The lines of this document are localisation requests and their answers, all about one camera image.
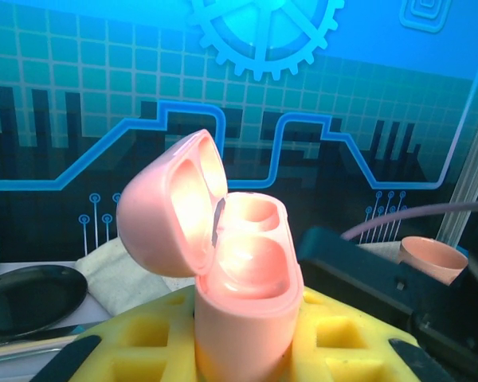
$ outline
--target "pink cup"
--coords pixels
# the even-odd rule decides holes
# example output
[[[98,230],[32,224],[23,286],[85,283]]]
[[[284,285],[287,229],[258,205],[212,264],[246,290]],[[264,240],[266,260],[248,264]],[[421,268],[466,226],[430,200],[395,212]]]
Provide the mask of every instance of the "pink cup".
[[[402,239],[398,258],[446,285],[468,266],[468,258],[455,248],[420,236]]]

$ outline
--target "white napkin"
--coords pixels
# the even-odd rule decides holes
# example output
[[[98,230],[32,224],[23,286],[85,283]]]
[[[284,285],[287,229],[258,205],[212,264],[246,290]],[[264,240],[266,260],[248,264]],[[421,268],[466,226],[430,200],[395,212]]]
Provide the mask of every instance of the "white napkin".
[[[75,268],[87,279],[88,292],[112,316],[194,284],[194,278],[173,279],[146,271],[118,237],[76,261]]]

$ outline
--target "yellow foam holder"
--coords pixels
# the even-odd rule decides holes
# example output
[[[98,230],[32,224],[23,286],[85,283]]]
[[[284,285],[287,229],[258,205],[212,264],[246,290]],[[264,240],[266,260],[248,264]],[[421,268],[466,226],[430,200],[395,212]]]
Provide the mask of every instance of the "yellow foam holder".
[[[71,382],[203,380],[195,362],[193,312],[189,286],[94,326],[80,338],[98,335],[102,342]],[[281,381],[419,381],[391,348],[391,338],[417,345],[408,333],[306,288]]]

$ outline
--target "open case lid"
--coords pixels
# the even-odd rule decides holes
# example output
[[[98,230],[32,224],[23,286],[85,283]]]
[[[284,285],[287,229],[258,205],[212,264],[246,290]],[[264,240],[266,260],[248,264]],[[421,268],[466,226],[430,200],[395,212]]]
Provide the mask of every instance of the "open case lid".
[[[131,257],[150,272],[204,275],[213,262],[214,215],[227,193],[214,140],[207,130],[197,131],[126,186],[117,206],[119,237]]]

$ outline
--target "black plate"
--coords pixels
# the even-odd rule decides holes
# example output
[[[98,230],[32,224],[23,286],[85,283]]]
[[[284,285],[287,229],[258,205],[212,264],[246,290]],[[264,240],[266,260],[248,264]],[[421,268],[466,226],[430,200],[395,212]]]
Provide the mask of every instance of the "black plate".
[[[0,275],[0,339],[16,339],[46,329],[84,301],[87,280],[59,265],[17,269]]]

